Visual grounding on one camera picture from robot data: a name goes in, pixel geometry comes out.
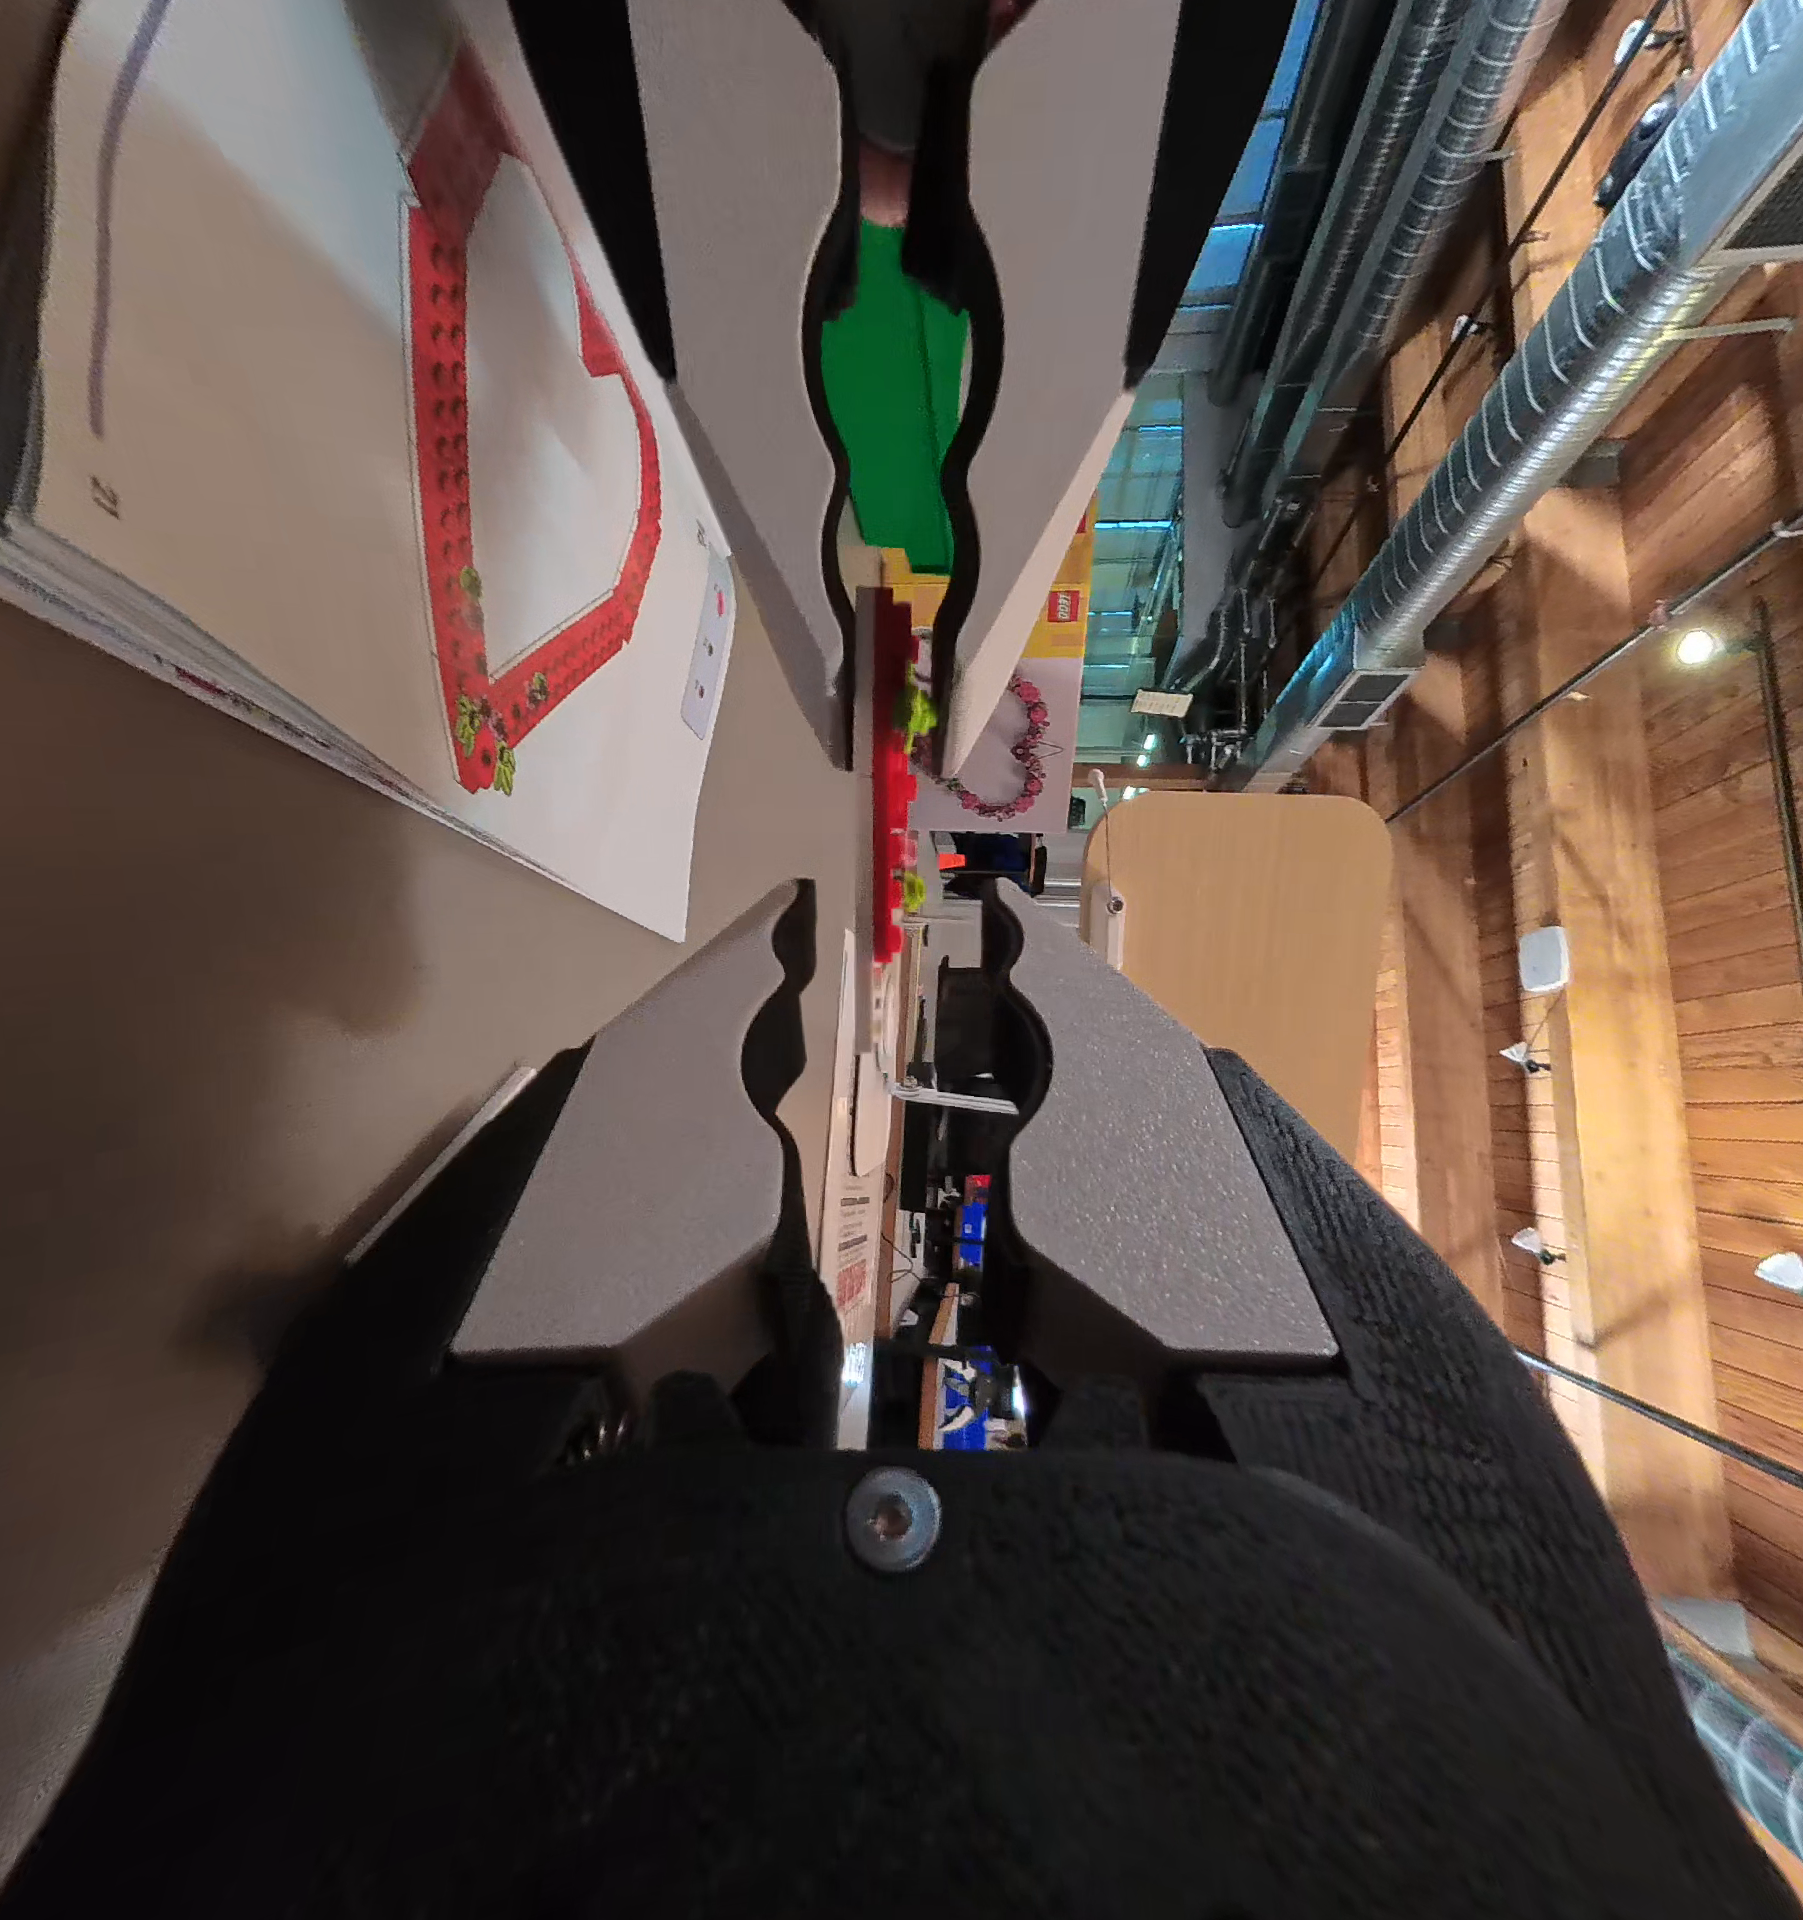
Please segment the green lego baseplate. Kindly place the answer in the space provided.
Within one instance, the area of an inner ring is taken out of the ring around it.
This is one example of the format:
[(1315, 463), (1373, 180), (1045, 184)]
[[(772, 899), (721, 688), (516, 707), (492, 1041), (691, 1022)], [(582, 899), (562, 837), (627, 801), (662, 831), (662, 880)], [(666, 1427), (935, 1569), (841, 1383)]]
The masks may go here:
[(895, 227), (858, 227), (858, 289), (822, 327), (822, 394), (848, 454), (866, 546), (916, 572), (953, 571), (940, 463), (964, 414), (969, 317), (901, 267)]

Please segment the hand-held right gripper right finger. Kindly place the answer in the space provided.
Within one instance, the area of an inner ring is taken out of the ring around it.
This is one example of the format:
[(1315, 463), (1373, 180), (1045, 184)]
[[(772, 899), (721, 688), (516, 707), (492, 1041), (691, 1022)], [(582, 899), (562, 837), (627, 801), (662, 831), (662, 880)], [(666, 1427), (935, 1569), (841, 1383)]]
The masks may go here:
[(1322, 1376), (1339, 1348), (1225, 1091), (1157, 999), (992, 889), (1014, 1101), (986, 1284), (1045, 1377)]

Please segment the wooden folding tabletop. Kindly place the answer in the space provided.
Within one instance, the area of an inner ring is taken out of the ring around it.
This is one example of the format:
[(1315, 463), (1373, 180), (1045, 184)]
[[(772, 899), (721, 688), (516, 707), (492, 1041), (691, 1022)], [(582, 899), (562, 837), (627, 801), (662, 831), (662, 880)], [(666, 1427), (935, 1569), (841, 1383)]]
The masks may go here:
[(1350, 798), (1133, 792), (1085, 846), (1079, 936), (1195, 1041), (1238, 1052), (1378, 1176), (1378, 989), (1396, 906), (1380, 814)]

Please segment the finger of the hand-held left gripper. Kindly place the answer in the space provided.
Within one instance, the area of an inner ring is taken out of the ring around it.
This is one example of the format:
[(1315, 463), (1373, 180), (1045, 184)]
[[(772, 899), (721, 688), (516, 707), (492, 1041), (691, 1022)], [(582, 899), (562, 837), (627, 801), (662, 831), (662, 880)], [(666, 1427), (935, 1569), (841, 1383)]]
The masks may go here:
[(841, 469), (806, 371), (806, 289), (841, 210), (841, 70), (778, 0), (640, 0), (627, 23), (675, 420), (794, 707), (851, 768)]
[(964, 478), (977, 588), (935, 698), (948, 773), (983, 747), (1126, 420), (1178, 18), (1178, 0), (1028, 3), (977, 69), (969, 210), (998, 283), (1005, 371)]

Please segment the silver spiral duct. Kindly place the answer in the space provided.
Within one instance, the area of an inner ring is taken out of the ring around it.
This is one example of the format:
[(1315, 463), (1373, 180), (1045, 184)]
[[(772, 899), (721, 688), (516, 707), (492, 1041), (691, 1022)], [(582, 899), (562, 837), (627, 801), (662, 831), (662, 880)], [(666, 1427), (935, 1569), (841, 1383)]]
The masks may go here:
[(1803, 261), (1803, 0), (1752, 3), (1225, 777), (1380, 720), (1426, 632), (1752, 267)]
[(1803, 1869), (1803, 1741), (1682, 1647), (1661, 1651), (1728, 1798), (1764, 1840), (1780, 1843), (1785, 1862)]

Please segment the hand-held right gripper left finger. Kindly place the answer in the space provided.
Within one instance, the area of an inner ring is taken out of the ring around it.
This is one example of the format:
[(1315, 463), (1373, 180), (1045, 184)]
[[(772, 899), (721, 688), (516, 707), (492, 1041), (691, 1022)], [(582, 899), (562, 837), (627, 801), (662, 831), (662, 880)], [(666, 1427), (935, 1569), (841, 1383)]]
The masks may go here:
[(816, 883), (772, 883), (594, 1033), (459, 1327), (472, 1363), (575, 1363), (629, 1408), (668, 1376), (741, 1386), (841, 1443), (841, 1311), (781, 1101), (804, 1078)]

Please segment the black computer monitor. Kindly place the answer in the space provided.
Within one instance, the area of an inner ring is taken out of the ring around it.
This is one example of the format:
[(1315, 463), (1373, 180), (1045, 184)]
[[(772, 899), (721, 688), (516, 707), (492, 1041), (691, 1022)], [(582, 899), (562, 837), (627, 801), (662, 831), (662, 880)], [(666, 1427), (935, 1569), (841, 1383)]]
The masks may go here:
[(983, 966), (935, 966), (930, 1073), (940, 1091), (983, 1094), (993, 1079), (993, 983)]

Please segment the lego instruction booklet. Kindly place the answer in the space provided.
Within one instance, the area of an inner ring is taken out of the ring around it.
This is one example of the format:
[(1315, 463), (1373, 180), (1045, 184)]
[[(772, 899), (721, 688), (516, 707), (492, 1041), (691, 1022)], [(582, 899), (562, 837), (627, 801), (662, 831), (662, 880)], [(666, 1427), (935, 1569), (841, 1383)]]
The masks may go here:
[(73, 3), (0, 596), (683, 941), (736, 572), (529, 3)]

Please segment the yellow lego box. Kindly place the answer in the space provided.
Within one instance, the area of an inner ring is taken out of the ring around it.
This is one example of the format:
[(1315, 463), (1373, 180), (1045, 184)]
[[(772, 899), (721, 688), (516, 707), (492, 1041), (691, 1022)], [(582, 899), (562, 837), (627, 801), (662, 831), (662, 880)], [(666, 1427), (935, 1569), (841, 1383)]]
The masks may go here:
[(1066, 831), (1091, 588), (1079, 517), (1028, 639), (953, 777), (916, 773), (916, 831)]

